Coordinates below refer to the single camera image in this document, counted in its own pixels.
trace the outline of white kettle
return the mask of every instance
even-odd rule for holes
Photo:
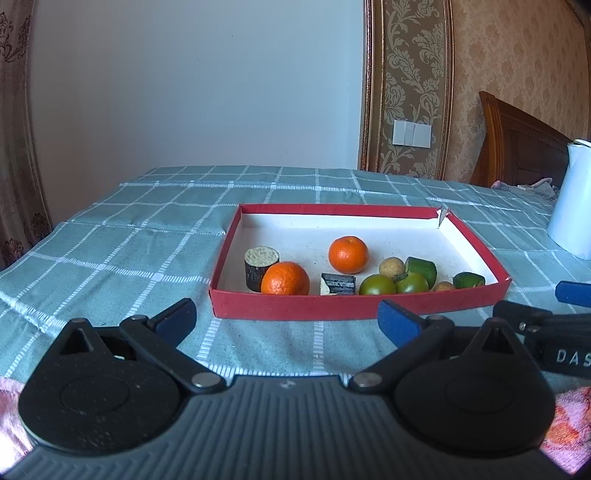
[[[575,257],[591,260],[591,143],[568,144],[569,167],[547,232]]]

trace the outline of wooden headboard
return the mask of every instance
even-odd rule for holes
[[[523,185],[552,177],[553,185],[561,186],[571,139],[490,93],[480,92],[480,99],[486,137],[470,183]]]

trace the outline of pink cloth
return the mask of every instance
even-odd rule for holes
[[[23,387],[16,380],[0,377],[0,473],[33,449],[18,418],[18,397]]]
[[[556,396],[556,413],[542,451],[574,474],[591,458],[591,387]]]

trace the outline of green tomato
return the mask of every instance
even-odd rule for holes
[[[429,291],[429,283],[420,273],[410,272],[396,283],[396,293],[422,293]]]
[[[376,273],[361,282],[359,295],[389,295],[396,293],[396,284],[386,275]]]

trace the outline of red cardboard box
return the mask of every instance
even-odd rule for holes
[[[222,245],[209,296],[218,318],[248,320],[373,319],[381,300],[390,299],[416,314],[452,312],[493,305],[504,298],[511,278],[485,244],[454,214],[440,224],[440,209],[378,205],[240,205]],[[380,296],[321,296],[320,274],[337,273],[329,264],[330,244],[355,235],[370,259],[356,275],[357,288],[378,273],[387,257],[425,258],[437,265],[437,281],[462,271],[486,278],[482,287]],[[281,261],[299,263],[310,277],[310,295],[263,295],[247,289],[244,253],[265,245]]]

